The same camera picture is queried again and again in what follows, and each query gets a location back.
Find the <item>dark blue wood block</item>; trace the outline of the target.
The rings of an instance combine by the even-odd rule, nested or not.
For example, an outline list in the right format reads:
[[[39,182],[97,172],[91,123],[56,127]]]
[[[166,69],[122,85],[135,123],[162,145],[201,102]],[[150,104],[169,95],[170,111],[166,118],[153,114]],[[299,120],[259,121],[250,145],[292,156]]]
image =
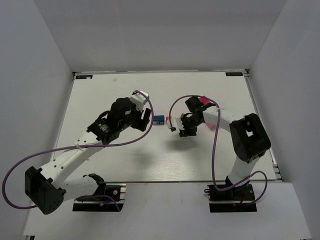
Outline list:
[[[164,122],[165,121],[165,116],[164,115],[155,115],[153,118],[154,122]]]

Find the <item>pink plastic box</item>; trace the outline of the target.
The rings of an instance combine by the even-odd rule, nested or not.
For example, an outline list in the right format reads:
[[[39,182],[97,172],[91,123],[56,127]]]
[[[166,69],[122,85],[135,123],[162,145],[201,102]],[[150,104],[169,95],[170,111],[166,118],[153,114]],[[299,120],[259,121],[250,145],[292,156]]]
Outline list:
[[[204,97],[198,98],[200,102],[204,105],[211,103],[208,99]],[[214,131],[217,127],[218,117],[216,113],[212,113],[210,109],[203,112],[204,124],[211,130]]]

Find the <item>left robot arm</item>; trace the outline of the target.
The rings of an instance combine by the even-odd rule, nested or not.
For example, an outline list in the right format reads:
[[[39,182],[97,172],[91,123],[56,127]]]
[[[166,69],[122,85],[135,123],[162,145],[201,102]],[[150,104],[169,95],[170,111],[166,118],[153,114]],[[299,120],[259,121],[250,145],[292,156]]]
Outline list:
[[[24,190],[36,208],[44,215],[53,213],[69,199],[102,198],[106,183],[95,173],[85,174],[76,180],[68,177],[91,156],[113,143],[128,128],[144,134],[151,130],[154,116],[150,97],[135,91],[130,97],[118,98],[109,110],[102,112],[72,146],[61,147],[60,155],[48,163],[25,171]]]

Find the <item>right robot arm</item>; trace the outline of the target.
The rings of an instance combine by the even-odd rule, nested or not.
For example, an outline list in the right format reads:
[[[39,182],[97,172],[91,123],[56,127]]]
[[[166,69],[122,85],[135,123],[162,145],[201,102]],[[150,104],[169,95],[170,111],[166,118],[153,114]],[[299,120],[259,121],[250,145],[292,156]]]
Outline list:
[[[201,124],[214,124],[217,131],[223,129],[231,135],[235,162],[223,187],[213,181],[214,194],[228,200],[235,199],[249,185],[250,178],[257,174],[266,175],[254,170],[260,158],[271,148],[271,141],[257,114],[237,115],[221,109],[214,101],[204,104],[196,95],[189,95],[185,104],[189,112],[175,119],[180,137],[196,136]]]

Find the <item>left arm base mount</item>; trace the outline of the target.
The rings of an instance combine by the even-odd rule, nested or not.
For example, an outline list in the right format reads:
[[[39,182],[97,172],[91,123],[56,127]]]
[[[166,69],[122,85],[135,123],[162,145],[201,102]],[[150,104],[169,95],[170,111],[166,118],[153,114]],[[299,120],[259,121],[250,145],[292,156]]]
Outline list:
[[[73,202],[73,212],[120,212],[125,203],[126,184],[106,183],[92,173],[84,175],[94,180],[96,189],[90,197],[80,196]]]

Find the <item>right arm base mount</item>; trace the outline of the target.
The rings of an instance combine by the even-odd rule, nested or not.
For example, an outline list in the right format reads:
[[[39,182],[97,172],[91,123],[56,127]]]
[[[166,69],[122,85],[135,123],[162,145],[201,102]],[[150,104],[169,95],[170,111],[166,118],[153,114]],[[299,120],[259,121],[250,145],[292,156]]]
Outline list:
[[[208,195],[210,213],[254,213],[257,212],[253,186],[247,184],[227,191],[218,191],[214,185],[204,190]]]

